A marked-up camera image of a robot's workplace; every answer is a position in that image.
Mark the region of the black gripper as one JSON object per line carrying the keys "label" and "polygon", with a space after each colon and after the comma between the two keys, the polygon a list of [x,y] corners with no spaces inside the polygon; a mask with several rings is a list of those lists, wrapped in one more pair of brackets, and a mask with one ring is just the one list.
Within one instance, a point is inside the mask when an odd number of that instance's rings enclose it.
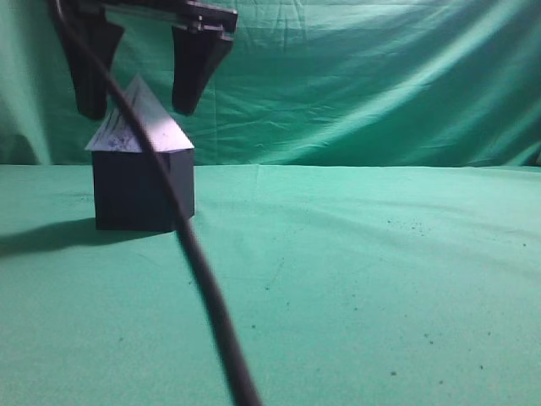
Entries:
{"label": "black gripper", "polygon": [[107,111],[107,85],[82,46],[106,70],[123,38],[124,28],[107,20],[105,11],[134,14],[173,25],[201,25],[201,30],[172,27],[174,74],[172,106],[192,115],[211,76],[232,50],[238,12],[199,1],[101,0],[63,1],[53,7],[54,26],[68,62],[78,112],[102,119]]}

